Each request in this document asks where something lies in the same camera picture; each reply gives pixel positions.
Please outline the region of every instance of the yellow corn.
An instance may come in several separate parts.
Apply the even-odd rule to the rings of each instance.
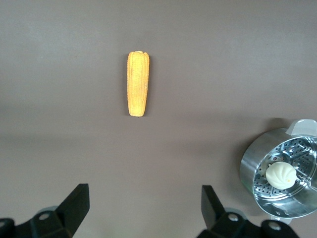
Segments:
[[[150,58],[146,52],[135,51],[128,56],[127,89],[129,114],[141,117],[148,94]]]

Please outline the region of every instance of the pot handle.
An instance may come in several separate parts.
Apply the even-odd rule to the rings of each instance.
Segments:
[[[290,125],[286,134],[317,136],[317,122],[312,119],[296,120]]]

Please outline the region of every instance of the gray background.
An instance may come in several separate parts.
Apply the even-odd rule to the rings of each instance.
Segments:
[[[0,216],[16,223],[89,183],[75,237],[194,238],[201,185],[259,225],[239,181],[262,132],[317,119],[317,2],[2,0]],[[126,60],[150,55],[146,114]],[[315,236],[317,213],[293,220]]]

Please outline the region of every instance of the stainless steel container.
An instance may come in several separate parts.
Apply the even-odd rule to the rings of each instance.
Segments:
[[[267,168],[286,162],[297,180],[288,189],[271,186]],[[241,181],[257,204],[272,216],[293,219],[317,210],[317,123],[303,119],[290,128],[275,129],[257,138],[246,150],[240,166]]]

